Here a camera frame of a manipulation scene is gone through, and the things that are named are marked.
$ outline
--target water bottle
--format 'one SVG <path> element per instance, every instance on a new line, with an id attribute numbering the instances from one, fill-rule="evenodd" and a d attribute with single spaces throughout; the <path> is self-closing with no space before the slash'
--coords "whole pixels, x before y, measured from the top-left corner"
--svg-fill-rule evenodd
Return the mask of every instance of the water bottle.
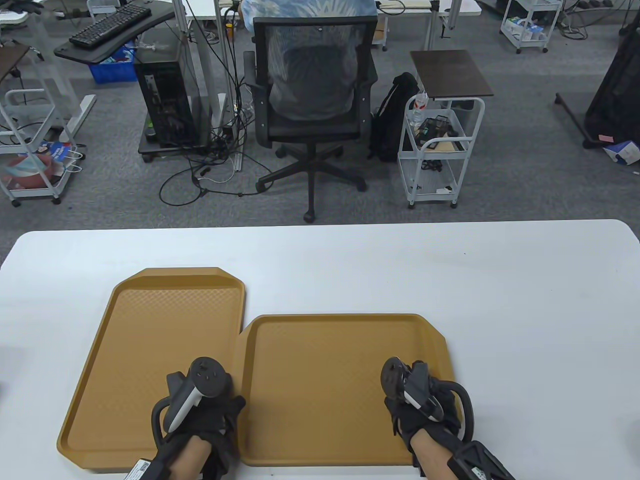
<path id="1" fill-rule="evenodd" d="M 409 117 L 409 123 L 414 129 L 418 129 L 424 122 L 424 119 L 426 118 L 426 110 L 427 94 L 420 92 L 415 96 L 413 110 L 411 110 L 411 115 Z"/>

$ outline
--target black bag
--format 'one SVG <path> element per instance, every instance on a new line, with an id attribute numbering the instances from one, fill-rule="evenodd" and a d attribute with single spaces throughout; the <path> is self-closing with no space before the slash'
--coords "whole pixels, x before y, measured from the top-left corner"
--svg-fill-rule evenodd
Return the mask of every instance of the black bag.
<path id="1" fill-rule="evenodd" d="M 418 82 L 409 72 L 394 78 L 393 87 L 373 116 L 369 158 L 377 156 L 383 162 L 397 160 L 404 106 L 416 93 L 418 93 Z"/>

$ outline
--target chair base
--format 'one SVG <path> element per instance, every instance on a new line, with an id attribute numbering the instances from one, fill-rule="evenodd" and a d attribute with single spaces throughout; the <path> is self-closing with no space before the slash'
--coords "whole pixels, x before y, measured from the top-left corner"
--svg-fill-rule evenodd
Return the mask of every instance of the chair base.
<path id="1" fill-rule="evenodd" d="M 348 182 L 355 184 L 358 191 L 367 191 L 367 183 L 362 177 L 345 172 L 344 170 L 330 165 L 325 161 L 330 157 L 340 157 L 343 153 L 344 149 L 342 145 L 317 152 L 315 143 L 307 144 L 306 150 L 283 144 L 278 150 L 276 150 L 276 156 L 278 158 L 283 158 L 287 154 L 290 154 L 298 161 L 259 178 L 255 184 L 255 189 L 258 192 L 262 192 L 266 189 L 265 184 L 267 183 L 290 177 L 296 173 L 306 172 L 308 177 L 309 210 L 305 213 L 303 218 L 307 223 L 313 223 L 316 219 L 316 211 L 314 209 L 316 172 L 327 173 L 334 177 L 338 177 L 339 179 L 347 180 Z"/>

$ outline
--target mesh chair back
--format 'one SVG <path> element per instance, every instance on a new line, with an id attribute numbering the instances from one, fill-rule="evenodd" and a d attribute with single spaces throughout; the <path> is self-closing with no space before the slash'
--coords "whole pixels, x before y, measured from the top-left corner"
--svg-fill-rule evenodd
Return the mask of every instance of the mesh chair back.
<path id="1" fill-rule="evenodd" d="M 254 19 L 258 76 L 262 66 L 268 72 L 273 109 L 291 120 L 347 113 L 358 78 L 368 68 L 376 21 Z"/>

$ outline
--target office chair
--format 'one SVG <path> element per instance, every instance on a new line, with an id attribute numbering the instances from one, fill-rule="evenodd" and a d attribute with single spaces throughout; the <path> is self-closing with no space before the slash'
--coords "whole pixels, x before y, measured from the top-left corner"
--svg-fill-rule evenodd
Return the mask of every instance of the office chair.
<path id="1" fill-rule="evenodd" d="M 307 223 L 316 219 L 316 172 L 328 173 L 366 191 L 362 177 L 326 162 L 342 146 L 317 151 L 319 143 L 366 138 L 371 129 L 371 85 L 378 80 L 371 42 L 376 17 L 253 20 L 255 52 L 244 52 L 244 80 L 253 94 L 259 145 L 282 145 L 276 156 L 298 161 L 261 177 L 255 187 L 295 173 L 308 176 Z"/>

